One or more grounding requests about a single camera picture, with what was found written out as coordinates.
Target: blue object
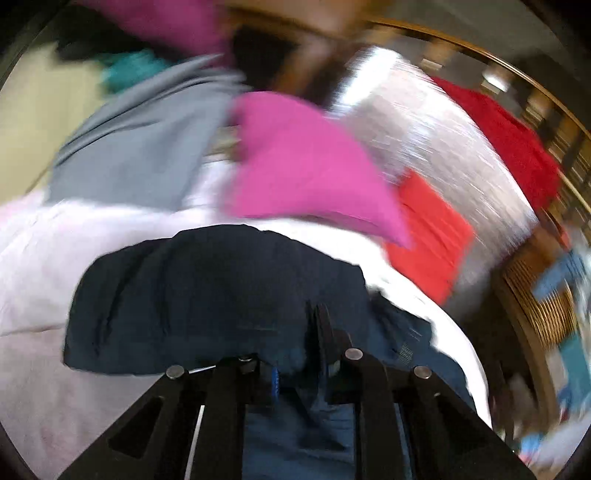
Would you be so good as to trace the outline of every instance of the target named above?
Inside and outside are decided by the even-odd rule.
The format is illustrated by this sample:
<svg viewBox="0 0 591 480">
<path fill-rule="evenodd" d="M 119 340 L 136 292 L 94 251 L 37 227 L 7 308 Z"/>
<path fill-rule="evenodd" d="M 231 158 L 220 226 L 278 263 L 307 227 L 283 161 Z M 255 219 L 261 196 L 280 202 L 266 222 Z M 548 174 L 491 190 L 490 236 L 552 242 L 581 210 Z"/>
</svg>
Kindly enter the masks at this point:
<svg viewBox="0 0 591 480">
<path fill-rule="evenodd" d="M 574 332 L 562 341 L 558 349 L 569 377 L 570 408 L 576 411 L 584 406 L 591 394 L 591 377 L 581 336 Z"/>
<path fill-rule="evenodd" d="M 174 65 L 159 59 L 151 50 L 101 54 L 98 59 L 106 66 L 103 84 L 111 93 L 123 92 Z"/>
<path fill-rule="evenodd" d="M 583 257 L 577 251 L 571 250 L 542 273 L 532 289 L 532 294 L 537 301 L 542 301 L 557 290 L 562 282 L 573 285 L 585 275 Z"/>
</svg>

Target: pink cloth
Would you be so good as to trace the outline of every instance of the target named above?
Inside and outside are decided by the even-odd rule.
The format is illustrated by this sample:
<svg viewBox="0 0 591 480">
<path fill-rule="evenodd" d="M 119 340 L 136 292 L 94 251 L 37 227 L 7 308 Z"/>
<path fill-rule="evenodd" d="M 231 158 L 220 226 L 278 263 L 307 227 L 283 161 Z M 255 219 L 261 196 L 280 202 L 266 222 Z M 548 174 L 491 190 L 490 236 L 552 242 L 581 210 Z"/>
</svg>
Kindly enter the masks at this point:
<svg viewBox="0 0 591 480">
<path fill-rule="evenodd" d="M 410 244 L 398 200 L 363 148 L 313 105 L 252 92 L 236 105 L 241 159 L 231 214 L 312 215 Z"/>
<path fill-rule="evenodd" d="M 25 210 L 40 207 L 43 203 L 45 191 L 35 190 L 23 197 L 11 200 L 0 205 L 0 224 L 6 222 L 10 217 L 22 213 Z"/>
<path fill-rule="evenodd" d="M 216 0 L 77 0 L 140 40 L 172 47 L 187 57 L 223 53 L 230 63 Z"/>
</svg>

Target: navy blue cloth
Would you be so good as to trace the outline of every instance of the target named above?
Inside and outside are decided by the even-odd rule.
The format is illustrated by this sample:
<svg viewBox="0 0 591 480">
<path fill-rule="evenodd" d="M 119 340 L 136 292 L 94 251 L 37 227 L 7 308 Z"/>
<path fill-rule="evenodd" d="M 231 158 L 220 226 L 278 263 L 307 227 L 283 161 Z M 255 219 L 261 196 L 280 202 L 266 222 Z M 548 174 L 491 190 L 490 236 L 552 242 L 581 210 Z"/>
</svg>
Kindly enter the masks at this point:
<svg viewBox="0 0 591 480">
<path fill-rule="evenodd" d="M 371 297 L 367 343 L 362 348 L 391 367 L 429 366 L 473 410 L 461 367 L 431 346 L 431 324 Z M 286 388 L 272 409 L 251 407 L 245 422 L 242 478 L 245 480 L 342 480 L 355 477 L 355 424 L 351 405 L 330 406 L 314 391 Z M 403 451 L 407 438 L 400 432 Z M 404 455 L 407 479 L 410 456 Z"/>
<path fill-rule="evenodd" d="M 70 309 L 64 363 L 143 375 L 257 353 L 295 374 L 306 363 L 309 304 L 325 304 L 365 344 L 371 309 L 358 266 L 246 225 L 187 230 L 89 267 Z"/>
</svg>

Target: magenta towel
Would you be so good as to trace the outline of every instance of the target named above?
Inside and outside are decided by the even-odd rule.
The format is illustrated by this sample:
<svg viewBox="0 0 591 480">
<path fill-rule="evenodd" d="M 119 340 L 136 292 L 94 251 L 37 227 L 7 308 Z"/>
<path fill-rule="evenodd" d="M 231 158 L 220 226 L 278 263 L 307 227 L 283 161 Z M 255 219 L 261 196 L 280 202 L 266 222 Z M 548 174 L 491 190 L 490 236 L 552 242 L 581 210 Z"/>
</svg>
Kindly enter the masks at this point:
<svg viewBox="0 0 591 480">
<path fill-rule="evenodd" d="M 121 30 L 149 43 L 174 48 L 187 58 L 222 53 L 231 63 L 216 0 L 77 0 Z"/>
</svg>

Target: metal bolt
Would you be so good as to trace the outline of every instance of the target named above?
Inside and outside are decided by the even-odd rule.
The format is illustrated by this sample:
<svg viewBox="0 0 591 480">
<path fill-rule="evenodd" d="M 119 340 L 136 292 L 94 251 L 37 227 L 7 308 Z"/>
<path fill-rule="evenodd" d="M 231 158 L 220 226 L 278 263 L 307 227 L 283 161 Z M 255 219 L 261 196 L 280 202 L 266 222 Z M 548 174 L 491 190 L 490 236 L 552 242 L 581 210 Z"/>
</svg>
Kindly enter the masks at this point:
<svg viewBox="0 0 591 480">
<path fill-rule="evenodd" d="M 166 369 L 166 376 L 169 377 L 170 380 L 176 380 L 177 378 L 181 378 L 184 373 L 184 368 L 180 365 L 172 365 Z"/>
<path fill-rule="evenodd" d="M 345 357 L 347 357 L 349 360 L 361 360 L 361 357 L 363 357 L 363 352 L 358 348 L 347 348 Z"/>
<path fill-rule="evenodd" d="M 413 372 L 417 377 L 422 378 L 423 380 L 430 378 L 433 373 L 429 367 L 424 367 L 422 365 L 415 367 Z"/>
</svg>

